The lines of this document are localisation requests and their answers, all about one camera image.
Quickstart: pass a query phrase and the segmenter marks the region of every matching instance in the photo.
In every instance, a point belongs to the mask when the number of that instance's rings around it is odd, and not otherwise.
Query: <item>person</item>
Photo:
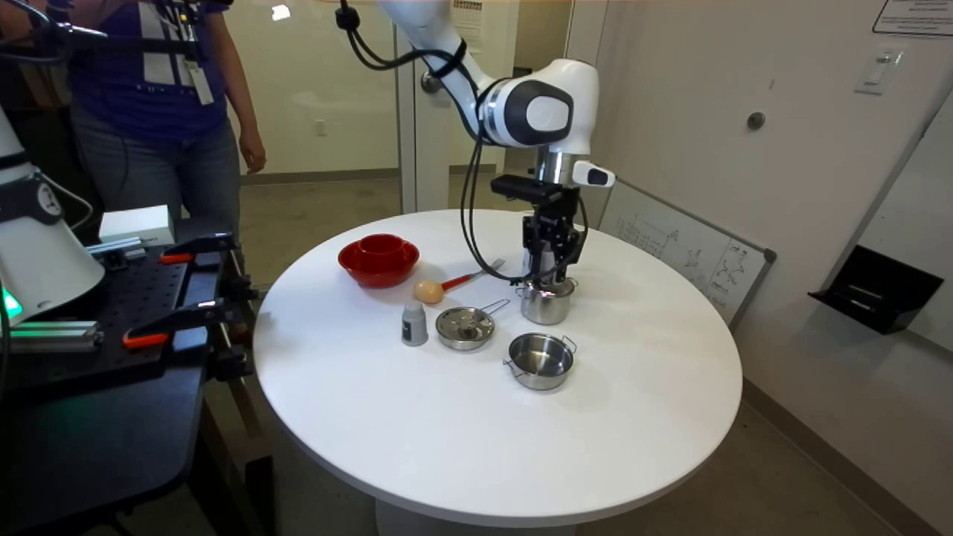
[[[77,12],[111,41],[69,50],[72,127],[102,209],[169,206],[183,218],[238,231],[238,148],[247,173],[264,167],[256,109],[224,12],[230,0],[47,0]],[[177,9],[194,9],[186,27]]]

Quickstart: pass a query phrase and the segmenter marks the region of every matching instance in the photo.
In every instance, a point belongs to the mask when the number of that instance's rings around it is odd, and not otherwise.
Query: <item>metal container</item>
[[[567,276],[555,289],[538,289],[533,282],[521,285],[521,313],[533,324],[561,324],[568,316],[568,297],[574,282]]]
[[[445,309],[434,327],[437,340],[455,352],[473,352],[494,336],[494,318],[477,307]]]
[[[510,341],[510,371],[527,389],[555,389],[567,380],[574,341],[552,333],[521,333]]]

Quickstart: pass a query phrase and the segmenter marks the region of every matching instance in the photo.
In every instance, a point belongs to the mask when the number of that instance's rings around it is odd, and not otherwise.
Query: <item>metal bowl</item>
[[[473,352],[494,336],[494,318],[477,307],[452,307],[437,316],[437,340],[455,352]]]
[[[552,333],[521,333],[510,341],[510,371],[527,389],[555,389],[567,380],[574,344]]]

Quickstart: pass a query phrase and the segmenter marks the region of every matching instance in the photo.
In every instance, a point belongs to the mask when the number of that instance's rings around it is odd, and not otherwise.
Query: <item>white wall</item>
[[[272,20],[272,6],[291,18]],[[333,173],[397,167],[394,71],[358,63],[337,27],[337,0],[251,0],[233,2],[227,20],[253,90],[259,127],[269,146],[264,173]],[[382,57],[394,57],[394,27],[372,0],[351,0],[360,35]],[[512,71],[518,2],[489,0],[479,9],[452,9],[452,24],[489,73]],[[471,158],[461,123],[451,126],[451,163]]]
[[[878,9],[610,0],[595,160],[777,249],[735,331],[748,379],[953,534],[953,358],[808,297],[953,73],[953,39],[875,35]],[[856,96],[881,45],[905,60],[884,96]]]

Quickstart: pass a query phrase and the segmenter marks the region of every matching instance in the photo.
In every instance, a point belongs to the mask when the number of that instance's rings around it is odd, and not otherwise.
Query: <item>floor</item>
[[[259,289],[314,245],[354,222],[397,213],[397,178],[247,178],[241,245]],[[230,389],[208,385],[208,406],[221,417],[233,456],[244,453],[244,425]],[[276,523],[282,536],[375,536],[372,499],[324,473],[264,413],[264,446],[276,470]],[[208,536],[208,523],[187,492],[122,516],[138,536]],[[805,456],[750,403],[722,450],[675,492],[629,516],[579,526],[579,536],[890,536],[826,468]]]

